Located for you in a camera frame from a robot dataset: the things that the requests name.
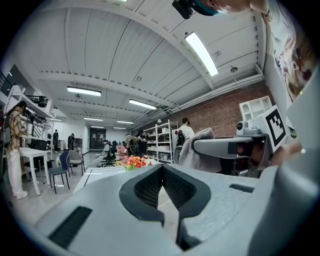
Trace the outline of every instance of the brick wall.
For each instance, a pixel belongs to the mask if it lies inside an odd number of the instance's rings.
[[[269,96],[274,105],[269,88],[264,81],[261,81],[191,106],[161,120],[163,123],[168,119],[171,122],[178,121],[181,126],[182,118],[186,117],[195,133],[211,127],[216,138],[233,136],[236,134],[237,123],[242,120],[239,104],[263,96]],[[131,134],[136,135],[138,130],[148,129],[155,124],[156,122],[147,124],[134,130]]]

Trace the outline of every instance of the camera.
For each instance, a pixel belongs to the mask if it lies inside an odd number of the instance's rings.
[[[189,19],[193,13],[188,0],[174,0],[172,6],[180,13],[184,19]]]

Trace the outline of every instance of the patterned shirt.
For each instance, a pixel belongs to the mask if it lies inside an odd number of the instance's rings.
[[[20,148],[20,136],[26,131],[21,127],[21,119],[18,111],[13,111],[9,116],[9,128],[11,140],[7,150],[9,152],[13,150],[19,150]]]

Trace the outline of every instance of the gray plastic surface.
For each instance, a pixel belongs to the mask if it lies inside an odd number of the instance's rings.
[[[184,252],[165,235],[159,222],[137,220],[119,199],[126,181],[159,165],[86,185],[48,212],[37,228],[48,236],[77,206],[84,206],[93,211],[68,248],[79,255],[273,255],[286,245],[319,199],[319,153],[306,150],[306,154],[291,157],[279,170],[277,166],[265,169],[260,179],[170,164],[211,190],[203,211],[184,219],[188,234],[202,241]],[[255,189],[252,193],[233,191],[231,184]]]
[[[199,139],[193,143],[193,150],[198,154],[217,158],[236,159],[237,154],[228,152],[229,143],[252,142],[251,137]]]
[[[119,199],[121,186],[153,166],[119,173],[86,185],[40,219],[36,228],[45,236],[78,206],[92,213],[71,242],[68,251],[84,256],[176,255],[181,249],[163,232],[160,222],[140,221]]]
[[[204,210],[195,217],[185,218],[188,234],[205,241],[227,224],[243,207],[251,193],[230,188],[231,184],[255,188],[258,179],[228,176],[169,164],[204,183],[211,189],[211,199]]]

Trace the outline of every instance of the white cabinet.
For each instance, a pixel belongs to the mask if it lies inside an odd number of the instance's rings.
[[[272,107],[269,96],[256,98],[239,104],[243,121],[257,117]]]

